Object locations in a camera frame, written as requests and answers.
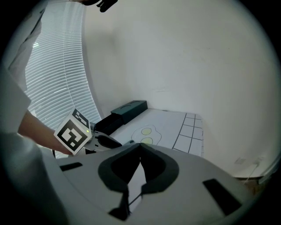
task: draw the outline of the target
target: black cutout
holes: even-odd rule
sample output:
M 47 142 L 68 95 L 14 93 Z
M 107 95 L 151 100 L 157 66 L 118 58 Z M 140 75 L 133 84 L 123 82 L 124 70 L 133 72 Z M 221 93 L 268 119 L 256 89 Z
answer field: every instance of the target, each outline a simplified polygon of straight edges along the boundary
M 75 168 L 81 167 L 81 166 L 82 166 L 81 163 L 72 163 L 72 164 L 60 166 L 60 168 L 62 171 L 68 171 L 68 170 L 75 169 Z
M 109 149 L 115 149 L 122 146 L 118 141 L 104 135 L 99 135 L 98 137 L 96 137 L 96 139 L 101 146 L 104 146 Z
M 100 0 L 88 0 L 82 2 L 84 5 L 93 5 L 99 2 Z M 100 8 L 100 12 L 106 12 L 112 5 L 114 5 L 118 0 L 102 0 L 97 7 Z
M 86 155 L 96 153 L 96 151 L 90 151 L 88 149 L 85 150 Z
M 226 216 L 233 213 L 241 206 L 216 179 L 204 181 L 203 185 L 207 188 Z
M 140 162 L 147 182 L 141 187 L 142 195 L 166 190 L 179 174 L 174 159 L 146 144 L 135 144 L 104 160 L 98 168 L 99 177 L 110 190 L 123 193 L 120 206 L 109 212 L 119 219 L 126 220 L 130 214 L 127 185 Z

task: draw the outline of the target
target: black grid lines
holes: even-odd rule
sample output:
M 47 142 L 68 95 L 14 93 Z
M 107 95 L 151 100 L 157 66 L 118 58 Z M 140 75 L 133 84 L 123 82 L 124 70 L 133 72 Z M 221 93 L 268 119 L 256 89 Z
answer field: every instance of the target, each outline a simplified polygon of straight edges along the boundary
M 194 120 L 193 131 L 192 131 L 192 137 L 191 137 L 191 141 L 190 141 L 188 153 L 189 153 L 189 151 L 190 151 L 190 146 L 191 146 L 191 143 L 192 143 L 192 138 L 193 138 L 193 134 L 194 134 L 194 126 L 195 126 L 195 120 Z
M 175 144 L 176 144 L 176 142 L 177 142 L 177 139 L 179 138 L 180 132 L 179 132 L 179 134 L 178 134 L 178 136 L 177 136 L 177 138 L 176 138 L 176 141 L 175 141 L 175 143 L 174 143 L 174 145 L 173 145 L 172 148 L 175 147 Z
M 187 113 L 173 149 L 196 156 L 202 156 L 202 119 L 197 114 Z

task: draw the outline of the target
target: window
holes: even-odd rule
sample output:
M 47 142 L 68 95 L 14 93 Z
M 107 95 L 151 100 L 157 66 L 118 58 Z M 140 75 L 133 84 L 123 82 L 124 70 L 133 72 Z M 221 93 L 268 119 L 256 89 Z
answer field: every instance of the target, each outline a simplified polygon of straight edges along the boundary
M 91 122 L 101 120 L 84 69 L 83 12 L 82 4 L 51 1 L 25 70 L 29 110 L 52 129 L 73 106 Z

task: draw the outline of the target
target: white sleeve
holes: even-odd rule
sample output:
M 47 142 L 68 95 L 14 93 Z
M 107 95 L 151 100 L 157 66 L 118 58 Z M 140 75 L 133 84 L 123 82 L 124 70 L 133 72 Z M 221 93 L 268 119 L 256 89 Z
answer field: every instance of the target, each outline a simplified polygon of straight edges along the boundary
M 42 23 L 39 22 L 34 31 L 20 45 L 14 60 L 8 68 L 8 71 L 10 72 L 11 76 L 23 91 L 27 90 L 25 68 L 29 61 L 33 45 L 41 32 L 41 27 Z

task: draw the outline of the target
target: black box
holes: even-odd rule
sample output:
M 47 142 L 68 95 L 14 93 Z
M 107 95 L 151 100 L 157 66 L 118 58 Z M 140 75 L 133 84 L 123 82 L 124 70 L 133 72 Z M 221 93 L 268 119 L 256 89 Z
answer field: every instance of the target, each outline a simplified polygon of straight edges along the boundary
M 111 114 L 105 117 L 100 122 L 96 123 L 96 131 L 111 135 L 115 130 L 123 125 L 123 121 L 120 115 Z
M 148 109 L 146 101 L 132 101 L 111 111 L 112 115 L 120 115 L 124 124 L 136 118 Z

